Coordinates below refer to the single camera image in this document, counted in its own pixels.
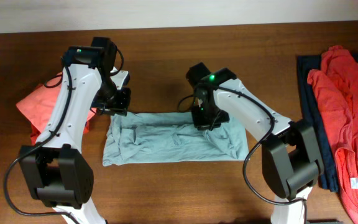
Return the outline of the light blue t-shirt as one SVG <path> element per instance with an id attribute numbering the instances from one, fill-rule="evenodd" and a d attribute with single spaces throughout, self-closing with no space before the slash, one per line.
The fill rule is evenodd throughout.
<path id="1" fill-rule="evenodd" d="M 111 117 L 103 166 L 241 161 L 248 151 L 246 131 L 234 118 L 200 131 L 190 113 L 128 113 Z"/>

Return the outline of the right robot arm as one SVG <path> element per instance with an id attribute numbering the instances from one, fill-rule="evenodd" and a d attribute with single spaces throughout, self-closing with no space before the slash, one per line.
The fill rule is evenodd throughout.
<path id="1" fill-rule="evenodd" d="M 195 128 L 213 130 L 235 118 L 257 141 L 243 163 L 246 185 L 274 206 L 271 223 L 307 223 L 307 198 L 323 173 L 324 164 L 313 126 L 292 121 L 254 96 L 228 68 L 210 72 L 204 63 L 188 70 L 193 89 L 191 115 Z M 262 175 L 273 200 L 262 196 L 246 177 L 251 156 L 262 155 Z"/>

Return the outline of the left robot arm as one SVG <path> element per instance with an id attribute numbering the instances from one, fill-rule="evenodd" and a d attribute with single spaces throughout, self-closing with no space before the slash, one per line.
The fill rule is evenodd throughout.
<path id="1" fill-rule="evenodd" d="M 106 223 L 91 194 L 94 173 L 81 154 L 86 120 L 99 114 L 127 114 L 129 72 L 115 68 L 122 53 L 108 37 L 89 47 L 71 46 L 62 57 L 62 82 L 52 115 L 34 146 L 22 146 L 18 158 L 30 196 L 67 223 Z"/>

